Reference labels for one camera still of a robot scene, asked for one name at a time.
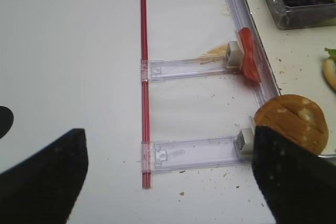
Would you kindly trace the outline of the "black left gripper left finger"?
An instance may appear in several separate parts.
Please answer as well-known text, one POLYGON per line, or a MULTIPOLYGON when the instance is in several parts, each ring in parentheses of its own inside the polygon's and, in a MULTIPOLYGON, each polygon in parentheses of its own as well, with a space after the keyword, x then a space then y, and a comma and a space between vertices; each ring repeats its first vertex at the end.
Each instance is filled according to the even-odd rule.
POLYGON ((66 223, 89 167, 84 129, 1 173, 1 223, 66 223))

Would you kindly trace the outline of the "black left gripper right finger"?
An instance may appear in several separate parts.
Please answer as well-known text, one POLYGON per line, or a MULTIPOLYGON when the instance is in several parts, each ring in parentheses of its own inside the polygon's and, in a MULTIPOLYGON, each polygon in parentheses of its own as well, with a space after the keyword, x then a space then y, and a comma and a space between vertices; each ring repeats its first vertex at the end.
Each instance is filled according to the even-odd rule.
POLYGON ((335 223, 335 165, 258 126, 252 169, 276 223, 335 223))

